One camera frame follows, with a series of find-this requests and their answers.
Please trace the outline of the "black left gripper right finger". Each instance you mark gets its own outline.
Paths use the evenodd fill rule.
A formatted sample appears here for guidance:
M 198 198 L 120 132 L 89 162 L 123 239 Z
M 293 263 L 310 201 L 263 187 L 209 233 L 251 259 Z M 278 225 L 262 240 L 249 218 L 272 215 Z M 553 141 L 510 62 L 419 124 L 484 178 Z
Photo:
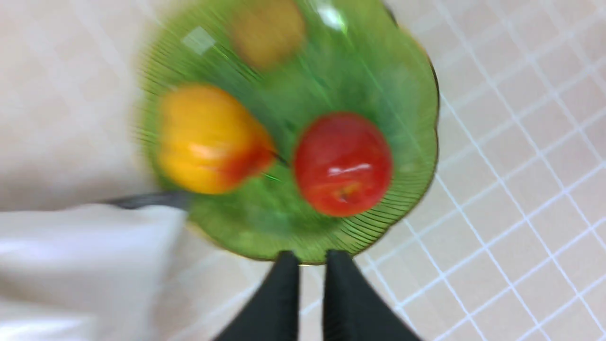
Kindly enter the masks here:
M 325 341 L 419 341 L 366 280 L 350 255 L 326 255 L 323 300 Z

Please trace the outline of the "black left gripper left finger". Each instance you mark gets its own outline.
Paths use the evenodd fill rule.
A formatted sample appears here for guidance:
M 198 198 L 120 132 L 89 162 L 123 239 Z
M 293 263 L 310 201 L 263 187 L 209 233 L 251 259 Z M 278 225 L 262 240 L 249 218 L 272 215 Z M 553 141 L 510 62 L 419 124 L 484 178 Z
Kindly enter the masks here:
M 296 341 L 299 305 L 299 260 L 292 251 L 282 251 L 256 293 L 215 340 Z

